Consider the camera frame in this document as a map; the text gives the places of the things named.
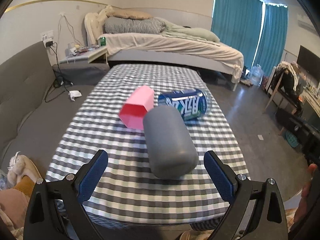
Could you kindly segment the person's right hand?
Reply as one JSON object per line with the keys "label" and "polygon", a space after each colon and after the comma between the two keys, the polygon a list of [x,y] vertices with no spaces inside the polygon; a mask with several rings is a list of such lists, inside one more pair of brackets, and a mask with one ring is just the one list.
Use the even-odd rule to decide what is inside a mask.
{"label": "person's right hand", "polygon": [[304,187],[302,188],[301,199],[299,202],[299,206],[295,212],[295,216],[294,216],[294,220],[293,220],[294,223],[299,222],[302,218],[305,217],[305,215],[307,213],[307,197],[310,192],[311,182],[312,182],[312,179],[310,181],[308,181],[304,185]]}

